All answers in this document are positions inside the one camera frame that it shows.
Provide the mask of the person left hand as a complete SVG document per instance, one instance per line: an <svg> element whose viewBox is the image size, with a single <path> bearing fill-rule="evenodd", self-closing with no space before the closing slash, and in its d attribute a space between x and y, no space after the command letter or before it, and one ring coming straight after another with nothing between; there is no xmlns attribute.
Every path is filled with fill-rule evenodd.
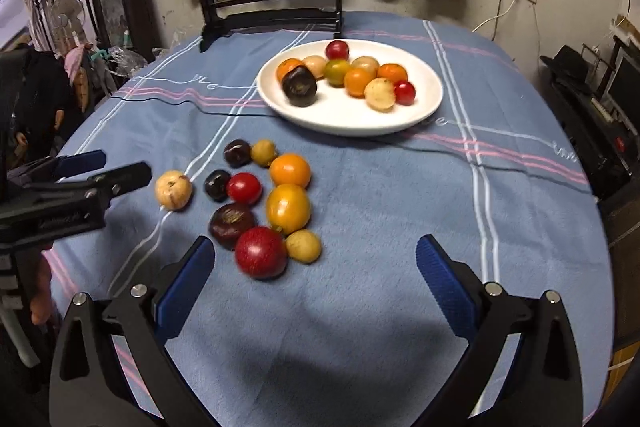
<svg viewBox="0 0 640 427"><path fill-rule="evenodd" d="M53 312L53 300L51 295L52 273L47 259L39 256L35 274L35 295L30 302L32 323L42 325L46 323Z"/></svg>

